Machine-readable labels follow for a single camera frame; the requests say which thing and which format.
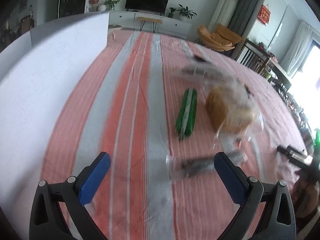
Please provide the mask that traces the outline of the bagged bread loaf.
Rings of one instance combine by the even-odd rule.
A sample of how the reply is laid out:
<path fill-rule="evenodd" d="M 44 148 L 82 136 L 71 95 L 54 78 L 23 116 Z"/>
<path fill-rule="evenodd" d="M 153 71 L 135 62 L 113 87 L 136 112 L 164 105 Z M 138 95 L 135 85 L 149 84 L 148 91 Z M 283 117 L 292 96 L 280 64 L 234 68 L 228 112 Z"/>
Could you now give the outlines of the bagged bread loaf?
<path fill-rule="evenodd" d="M 264 130 L 263 115 L 252 92 L 229 70 L 198 62 L 182 67 L 176 75 L 199 87 L 217 137 L 245 137 Z"/>

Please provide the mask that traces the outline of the green striped snack packet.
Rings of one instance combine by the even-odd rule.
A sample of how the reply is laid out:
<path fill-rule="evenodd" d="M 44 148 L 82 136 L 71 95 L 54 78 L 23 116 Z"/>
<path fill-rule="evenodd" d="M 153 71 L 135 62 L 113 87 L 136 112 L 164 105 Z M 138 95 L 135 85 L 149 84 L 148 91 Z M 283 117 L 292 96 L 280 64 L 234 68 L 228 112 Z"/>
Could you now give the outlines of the green striped snack packet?
<path fill-rule="evenodd" d="M 175 128 L 180 141 L 189 137 L 194 130 L 197 110 L 197 91 L 188 88 L 182 97 L 181 107 L 176 119 Z"/>

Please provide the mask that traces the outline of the cluttered wooden side table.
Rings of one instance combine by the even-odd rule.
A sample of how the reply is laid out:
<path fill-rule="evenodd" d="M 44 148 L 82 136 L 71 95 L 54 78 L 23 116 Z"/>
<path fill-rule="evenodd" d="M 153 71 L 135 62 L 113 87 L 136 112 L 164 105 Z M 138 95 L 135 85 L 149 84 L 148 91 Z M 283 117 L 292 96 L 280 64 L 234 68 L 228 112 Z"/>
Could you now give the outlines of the cluttered wooden side table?
<path fill-rule="evenodd" d="M 315 129 L 319 128 L 319 95 L 315 94 L 319 89 L 313 83 L 313 75 L 308 76 L 308 68 L 312 67 L 313 51 L 316 49 L 318 46 L 313 43 L 304 66 L 293 78 L 272 58 L 267 60 L 266 67 L 262 70 L 275 74 L 275 77 L 269 77 L 268 81 L 288 105 L 309 153 L 314 150 Z"/>

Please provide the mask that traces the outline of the dark wooden chair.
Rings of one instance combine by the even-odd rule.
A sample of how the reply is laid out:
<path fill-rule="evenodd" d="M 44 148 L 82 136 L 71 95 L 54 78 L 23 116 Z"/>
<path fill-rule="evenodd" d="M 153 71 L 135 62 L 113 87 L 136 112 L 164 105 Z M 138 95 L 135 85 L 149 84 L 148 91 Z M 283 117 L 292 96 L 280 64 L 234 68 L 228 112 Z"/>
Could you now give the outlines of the dark wooden chair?
<path fill-rule="evenodd" d="M 268 67 L 270 55 L 257 44 L 246 39 L 238 54 L 236 61 L 252 71 L 262 75 L 263 70 Z"/>

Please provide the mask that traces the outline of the striped pink grey tablecloth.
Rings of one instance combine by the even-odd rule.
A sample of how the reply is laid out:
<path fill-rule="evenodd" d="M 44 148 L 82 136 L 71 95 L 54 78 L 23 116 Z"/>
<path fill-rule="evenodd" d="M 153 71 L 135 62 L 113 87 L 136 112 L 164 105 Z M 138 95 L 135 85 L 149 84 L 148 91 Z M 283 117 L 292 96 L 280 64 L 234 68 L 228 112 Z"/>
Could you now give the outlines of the striped pink grey tablecloth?
<path fill-rule="evenodd" d="M 244 139 L 216 137 L 198 88 L 195 127 L 179 141 L 175 122 L 191 84 L 176 70 L 199 55 L 246 84 L 263 114 Z M 109 239 L 217 239 L 237 211 L 219 176 L 172 183 L 166 158 L 192 158 L 242 149 L 243 170 L 263 182 L 285 180 L 295 168 L 278 145 L 305 145 L 291 113 L 260 75 L 205 47 L 167 35 L 118 30 L 86 70 L 55 124 L 41 178 L 59 183 L 77 175 L 102 151 L 109 172 L 88 206 Z"/>

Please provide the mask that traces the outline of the white cardboard storage box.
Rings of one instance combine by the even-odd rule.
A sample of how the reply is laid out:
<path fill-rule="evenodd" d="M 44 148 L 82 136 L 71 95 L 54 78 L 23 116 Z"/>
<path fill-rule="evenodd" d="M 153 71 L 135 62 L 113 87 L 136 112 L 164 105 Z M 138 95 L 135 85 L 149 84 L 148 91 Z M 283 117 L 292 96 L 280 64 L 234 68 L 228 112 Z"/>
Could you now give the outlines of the white cardboard storage box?
<path fill-rule="evenodd" d="M 1 208 L 12 219 L 72 90 L 106 47 L 109 14 L 59 18 L 23 36 L 31 48 L 1 56 Z"/>

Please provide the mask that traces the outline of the orange lounge chair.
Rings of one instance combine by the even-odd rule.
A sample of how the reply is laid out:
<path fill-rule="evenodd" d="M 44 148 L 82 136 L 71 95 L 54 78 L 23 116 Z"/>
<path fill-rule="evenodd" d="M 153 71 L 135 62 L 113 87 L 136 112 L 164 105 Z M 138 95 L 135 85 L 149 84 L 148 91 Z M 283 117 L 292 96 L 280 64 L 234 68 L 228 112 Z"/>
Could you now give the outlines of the orange lounge chair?
<path fill-rule="evenodd" d="M 217 52 L 233 50 L 242 41 L 241 36 L 219 23 L 212 33 L 204 25 L 198 27 L 197 33 L 202 43 Z"/>

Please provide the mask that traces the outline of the small wooden stool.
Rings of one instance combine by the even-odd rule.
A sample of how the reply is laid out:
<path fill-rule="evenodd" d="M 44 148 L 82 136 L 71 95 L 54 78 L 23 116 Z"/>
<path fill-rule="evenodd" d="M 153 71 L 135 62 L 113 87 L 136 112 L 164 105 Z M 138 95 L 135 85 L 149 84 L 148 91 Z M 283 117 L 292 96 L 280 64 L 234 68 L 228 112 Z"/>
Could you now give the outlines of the small wooden stool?
<path fill-rule="evenodd" d="M 146 23 L 151 23 L 152 24 L 152 32 L 155 33 L 157 30 L 157 25 L 162 24 L 162 20 L 156 19 L 156 18 L 147 18 L 147 17 L 138 17 L 137 20 L 139 20 L 140 23 L 140 28 L 139 30 L 142 31 L 144 28 L 144 25 Z"/>

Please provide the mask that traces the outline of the red flower vase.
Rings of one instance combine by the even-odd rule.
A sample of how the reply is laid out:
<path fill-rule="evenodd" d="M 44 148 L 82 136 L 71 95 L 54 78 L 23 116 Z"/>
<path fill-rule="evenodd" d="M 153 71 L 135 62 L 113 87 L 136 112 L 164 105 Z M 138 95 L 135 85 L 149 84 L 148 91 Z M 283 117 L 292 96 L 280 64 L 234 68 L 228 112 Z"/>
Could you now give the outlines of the red flower vase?
<path fill-rule="evenodd" d="M 99 2 L 100 2 L 100 0 L 88 0 L 89 11 L 90 12 L 96 12 Z"/>

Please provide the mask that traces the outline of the white tv cabinet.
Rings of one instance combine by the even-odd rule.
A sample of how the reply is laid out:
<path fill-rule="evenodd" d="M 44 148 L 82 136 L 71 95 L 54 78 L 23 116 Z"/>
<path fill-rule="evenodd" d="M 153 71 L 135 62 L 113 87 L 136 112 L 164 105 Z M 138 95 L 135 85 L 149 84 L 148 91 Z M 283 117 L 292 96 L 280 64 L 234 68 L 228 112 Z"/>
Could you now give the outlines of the white tv cabinet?
<path fill-rule="evenodd" d="M 174 18 L 131 11 L 110 11 L 109 25 L 187 39 L 191 24 Z"/>

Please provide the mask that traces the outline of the leafy plant white pot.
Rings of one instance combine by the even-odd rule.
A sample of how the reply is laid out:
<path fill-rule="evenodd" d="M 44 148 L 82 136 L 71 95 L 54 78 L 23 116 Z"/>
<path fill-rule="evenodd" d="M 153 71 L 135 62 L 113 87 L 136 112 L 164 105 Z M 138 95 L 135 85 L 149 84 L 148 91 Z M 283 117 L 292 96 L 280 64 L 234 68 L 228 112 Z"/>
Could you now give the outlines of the leafy plant white pot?
<path fill-rule="evenodd" d="M 193 10 L 190 10 L 188 6 L 184 7 L 183 5 L 179 4 L 176 10 L 179 13 L 180 20 L 186 22 L 197 16 L 197 13 Z"/>

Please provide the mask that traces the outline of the green potted plant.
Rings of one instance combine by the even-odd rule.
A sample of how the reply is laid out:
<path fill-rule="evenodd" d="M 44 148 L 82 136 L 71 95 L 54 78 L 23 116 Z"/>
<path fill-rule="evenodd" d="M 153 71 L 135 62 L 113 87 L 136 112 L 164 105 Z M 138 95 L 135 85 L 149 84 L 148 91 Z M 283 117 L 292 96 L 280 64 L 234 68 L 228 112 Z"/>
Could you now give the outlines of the green potted plant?
<path fill-rule="evenodd" d="M 107 6 L 108 10 L 114 10 L 115 6 L 120 3 L 120 0 L 105 0 L 104 5 Z"/>

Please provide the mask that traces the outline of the small potted plant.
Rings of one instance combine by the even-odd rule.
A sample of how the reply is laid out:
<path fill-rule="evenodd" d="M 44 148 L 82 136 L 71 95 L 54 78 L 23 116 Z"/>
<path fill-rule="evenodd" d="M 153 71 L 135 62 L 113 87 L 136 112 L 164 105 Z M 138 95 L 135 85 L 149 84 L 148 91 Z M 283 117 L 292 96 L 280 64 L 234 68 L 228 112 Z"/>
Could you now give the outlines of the small potted plant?
<path fill-rule="evenodd" d="M 175 7 L 170 7 L 169 13 L 168 13 L 168 18 L 173 18 L 175 11 L 176 11 Z"/>

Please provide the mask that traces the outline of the black flat television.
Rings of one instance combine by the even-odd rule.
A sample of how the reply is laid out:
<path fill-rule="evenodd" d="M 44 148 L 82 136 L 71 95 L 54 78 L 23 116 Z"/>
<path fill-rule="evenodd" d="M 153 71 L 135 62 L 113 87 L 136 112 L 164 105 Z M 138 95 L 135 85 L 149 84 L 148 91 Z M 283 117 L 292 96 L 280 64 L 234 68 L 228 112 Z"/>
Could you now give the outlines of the black flat television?
<path fill-rule="evenodd" d="M 126 0 L 126 10 L 141 10 L 164 14 L 169 0 Z"/>

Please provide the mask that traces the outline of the red wall hanging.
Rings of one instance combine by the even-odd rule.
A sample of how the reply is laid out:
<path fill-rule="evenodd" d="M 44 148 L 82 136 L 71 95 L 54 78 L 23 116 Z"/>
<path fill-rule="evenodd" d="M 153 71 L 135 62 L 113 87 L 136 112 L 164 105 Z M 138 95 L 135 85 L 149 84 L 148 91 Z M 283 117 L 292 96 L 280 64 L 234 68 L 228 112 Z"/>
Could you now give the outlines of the red wall hanging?
<path fill-rule="evenodd" d="M 269 23 L 270 20 L 270 15 L 271 12 L 269 11 L 268 7 L 262 5 L 259 13 L 257 15 L 257 19 L 263 24 L 263 25 L 267 25 Z"/>

